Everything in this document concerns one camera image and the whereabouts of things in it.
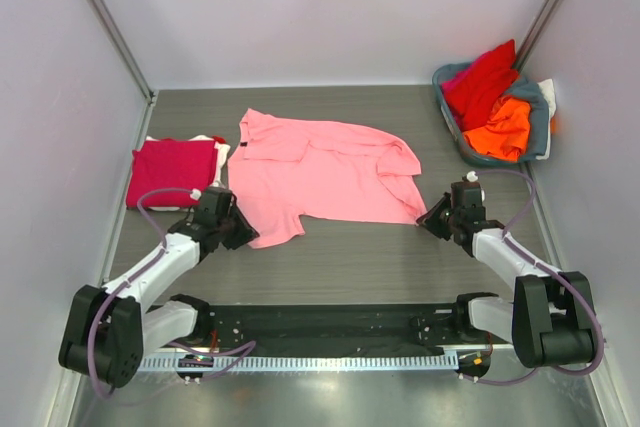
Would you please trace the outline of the pink t shirt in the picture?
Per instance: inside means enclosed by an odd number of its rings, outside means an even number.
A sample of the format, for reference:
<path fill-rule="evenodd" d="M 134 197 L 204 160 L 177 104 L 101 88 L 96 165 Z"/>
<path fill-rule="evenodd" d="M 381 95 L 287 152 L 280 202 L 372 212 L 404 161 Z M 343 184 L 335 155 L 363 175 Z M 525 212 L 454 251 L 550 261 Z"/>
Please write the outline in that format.
<path fill-rule="evenodd" d="M 305 233 L 302 217 L 411 225 L 427 207 L 421 163 L 390 133 L 336 121 L 275 117 L 254 109 L 239 123 L 228 180 L 258 236 L 254 249 Z"/>

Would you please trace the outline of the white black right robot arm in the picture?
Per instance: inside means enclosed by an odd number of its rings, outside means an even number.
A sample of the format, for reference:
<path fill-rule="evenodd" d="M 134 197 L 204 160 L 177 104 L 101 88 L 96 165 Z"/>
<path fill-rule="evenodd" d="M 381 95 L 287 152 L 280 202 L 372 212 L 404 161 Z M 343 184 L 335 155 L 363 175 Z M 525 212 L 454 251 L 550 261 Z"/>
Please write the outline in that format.
<path fill-rule="evenodd" d="M 450 320 L 453 335 L 466 343 L 484 333 L 506 341 L 527 368 L 577 374 L 579 365 L 598 366 L 604 336 L 587 277 L 562 271 L 525 249 L 505 225 L 488 219 L 483 202 L 480 183 L 464 179 L 452 183 L 417 220 L 490 267 L 512 289 L 510 301 L 489 293 L 459 296 Z"/>

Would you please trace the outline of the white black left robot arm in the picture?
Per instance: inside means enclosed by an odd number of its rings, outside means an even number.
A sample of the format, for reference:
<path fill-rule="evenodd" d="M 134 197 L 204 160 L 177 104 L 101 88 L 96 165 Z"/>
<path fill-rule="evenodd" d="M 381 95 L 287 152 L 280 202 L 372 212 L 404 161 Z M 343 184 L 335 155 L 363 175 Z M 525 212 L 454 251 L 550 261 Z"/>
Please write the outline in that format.
<path fill-rule="evenodd" d="M 157 349 L 174 341 L 198 347 L 210 339 L 207 302 L 178 294 L 161 307 L 154 303 L 218 247 L 236 250 L 258 237 L 231 190 L 208 187 L 189 195 L 192 210 L 159 232 L 149 254 L 115 280 L 85 285 L 73 297 L 58 361 L 87 376 L 103 399 L 128 384 Z"/>

